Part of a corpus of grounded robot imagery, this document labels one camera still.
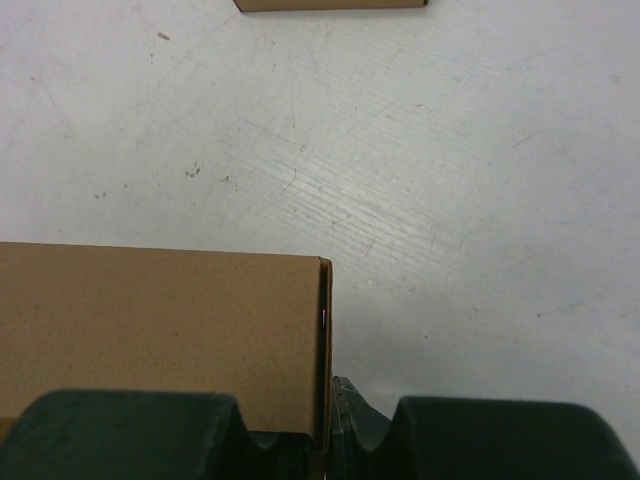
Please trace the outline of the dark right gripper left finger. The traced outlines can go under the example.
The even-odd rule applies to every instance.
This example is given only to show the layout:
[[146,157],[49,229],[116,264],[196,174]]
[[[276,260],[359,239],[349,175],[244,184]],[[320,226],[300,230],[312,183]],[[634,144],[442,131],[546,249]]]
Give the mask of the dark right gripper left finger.
[[4,479],[321,479],[304,435],[251,432],[226,394],[62,389],[1,442]]

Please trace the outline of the large cardboard box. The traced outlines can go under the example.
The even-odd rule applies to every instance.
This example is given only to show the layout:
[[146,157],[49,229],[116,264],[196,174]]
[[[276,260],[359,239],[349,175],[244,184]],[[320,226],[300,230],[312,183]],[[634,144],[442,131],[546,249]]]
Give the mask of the large cardboard box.
[[55,390],[210,393],[323,458],[331,300],[317,256],[5,242],[1,442]]

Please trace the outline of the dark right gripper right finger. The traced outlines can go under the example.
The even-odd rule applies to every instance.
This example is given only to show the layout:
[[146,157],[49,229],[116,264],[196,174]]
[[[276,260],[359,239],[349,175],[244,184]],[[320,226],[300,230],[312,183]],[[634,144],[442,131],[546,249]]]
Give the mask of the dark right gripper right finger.
[[407,396],[393,417],[332,380],[330,479],[632,479],[609,424],[584,406]]

